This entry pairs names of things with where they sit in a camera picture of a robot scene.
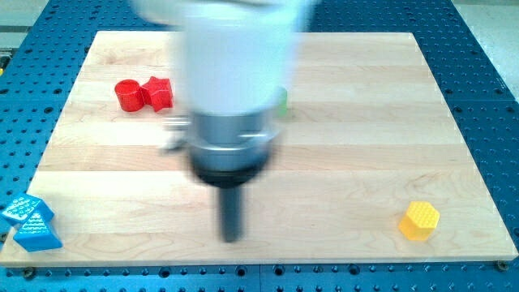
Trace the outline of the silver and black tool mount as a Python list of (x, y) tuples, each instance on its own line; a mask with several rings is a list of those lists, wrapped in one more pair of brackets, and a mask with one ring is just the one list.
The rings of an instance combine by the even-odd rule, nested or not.
[(251, 181), (268, 164), (279, 129), (273, 107), (231, 115), (190, 112), (165, 118), (168, 151), (185, 148), (191, 172), (218, 188)]

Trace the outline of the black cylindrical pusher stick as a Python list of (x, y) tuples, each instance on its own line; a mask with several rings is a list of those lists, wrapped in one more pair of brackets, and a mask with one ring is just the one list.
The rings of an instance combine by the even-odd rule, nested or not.
[(242, 188), (221, 188), (218, 191), (220, 231), (227, 243), (242, 236)]

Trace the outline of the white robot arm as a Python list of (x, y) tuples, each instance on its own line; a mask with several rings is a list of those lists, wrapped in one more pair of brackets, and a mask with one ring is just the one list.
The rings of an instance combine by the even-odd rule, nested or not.
[(142, 18), (182, 33), (187, 118), (171, 148), (187, 150), (193, 173), (218, 190), (221, 238), (242, 236), (242, 186), (268, 163), (278, 135), (282, 85), (311, 1), (145, 1)]

